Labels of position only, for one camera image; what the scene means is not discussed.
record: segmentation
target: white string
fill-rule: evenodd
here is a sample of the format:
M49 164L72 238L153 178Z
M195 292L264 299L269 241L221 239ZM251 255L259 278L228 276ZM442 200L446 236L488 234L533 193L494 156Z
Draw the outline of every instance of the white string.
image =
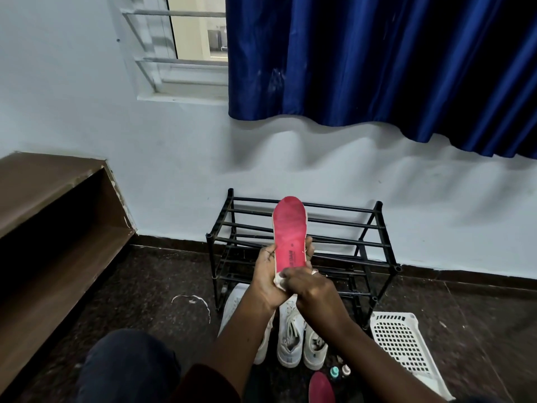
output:
M198 296L196 296L196 295L194 295L194 294L192 294L191 296L175 296L175 297L173 297L173 298L171 299L171 304L173 304L174 299L176 299L177 297L188 297L188 298L190 298L190 297L194 297L194 298L197 298L198 300L203 301L203 303L204 303L205 306L207 307L207 311L209 312L209 324L211 323L211 310L209 309L209 305L207 304L207 302L206 302L203 298L198 297ZM190 303L190 304L196 304L196 302L197 302L197 301L189 300L189 303Z

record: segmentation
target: white shoe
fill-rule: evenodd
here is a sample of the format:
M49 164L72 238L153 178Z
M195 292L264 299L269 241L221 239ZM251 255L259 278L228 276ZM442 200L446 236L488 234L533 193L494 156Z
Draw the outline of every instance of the white shoe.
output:
M328 344L306 324L304 340L304 365L311 370L319 370L324 365Z
M280 305L280 330L276 355L285 367L296 367L302 357L304 318L296 307L296 294Z
M249 284L238 283L229 295L227 301L225 302L222 324L220 324L220 331L218 331L218 335L220 335L225 325L229 322L229 319L232 317L233 313L237 309L238 304L241 302L242 296L244 295L246 289L249 286ZM259 345L259 349L257 350L256 358L253 361L255 365L259 365L260 363L262 363L265 360L265 356L267 355L267 348L269 347L269 337L270 331L272 330L273 319L274 314L272 314L272 317L268 322L268 325L265 329L265 334L263 335L263 340L261 341L261 345Z

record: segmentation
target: dark red sleeve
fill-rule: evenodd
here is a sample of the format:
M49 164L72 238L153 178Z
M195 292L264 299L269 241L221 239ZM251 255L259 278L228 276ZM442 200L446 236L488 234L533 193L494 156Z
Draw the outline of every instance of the dark red sleeve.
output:
M209 366L196 364L172 393L170 402L211 402L225 401L240 403L241 398L224 376Z

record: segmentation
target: baseboard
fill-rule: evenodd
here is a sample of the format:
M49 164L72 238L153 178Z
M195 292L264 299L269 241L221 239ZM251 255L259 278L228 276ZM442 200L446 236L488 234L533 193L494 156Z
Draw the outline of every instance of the baseboard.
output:
M129 244L137 246L147 246L162 249L193 251L197 253L207 253L207 244L195 240L170 239L167 237L134 235ZM221 254L224 245L215 245L215 252ZM408 264L401 265L403 271L401 276L417 277L445 282L458 282L467 284L481 284L499 287L510 287L513 289L534 290L537 291L537 279L501 276L490 273L480 273L465 270L437 270L427 267L419 267Z

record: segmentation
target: curtain fold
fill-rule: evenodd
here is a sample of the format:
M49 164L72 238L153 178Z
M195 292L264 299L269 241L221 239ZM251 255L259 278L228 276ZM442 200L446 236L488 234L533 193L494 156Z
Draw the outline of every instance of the curtain fold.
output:
M226 0L229 115L537 158L537 0Z

